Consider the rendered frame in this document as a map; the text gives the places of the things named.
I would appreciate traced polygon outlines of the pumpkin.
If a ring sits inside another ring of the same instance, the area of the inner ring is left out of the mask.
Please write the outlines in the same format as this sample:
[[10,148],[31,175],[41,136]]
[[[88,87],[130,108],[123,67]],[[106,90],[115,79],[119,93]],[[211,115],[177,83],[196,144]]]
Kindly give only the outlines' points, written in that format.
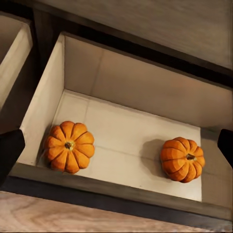
[[43,141],[44,160],[57,171],[75,174],[89,166],[94,155],[94,137],[81,123],[65,121],[53,126]]
[[195,141],[182,137],[166,141],[160,158],[169,178],[181,183],[198,178],[205,165],[203,150]]

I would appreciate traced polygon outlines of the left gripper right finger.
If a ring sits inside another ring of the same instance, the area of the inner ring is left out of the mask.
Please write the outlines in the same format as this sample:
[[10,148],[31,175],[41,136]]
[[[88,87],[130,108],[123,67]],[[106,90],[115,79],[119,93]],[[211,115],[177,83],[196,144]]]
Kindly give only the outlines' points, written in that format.
[[233,167],[233,131],[221,129],[217,146],[229,164]]

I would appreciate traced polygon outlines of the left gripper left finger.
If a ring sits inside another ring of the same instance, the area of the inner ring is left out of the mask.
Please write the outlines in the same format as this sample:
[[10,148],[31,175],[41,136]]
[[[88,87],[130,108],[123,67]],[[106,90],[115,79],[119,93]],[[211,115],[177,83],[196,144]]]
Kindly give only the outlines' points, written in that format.
[[0,134],[0,187],[25,148],[20,129]]

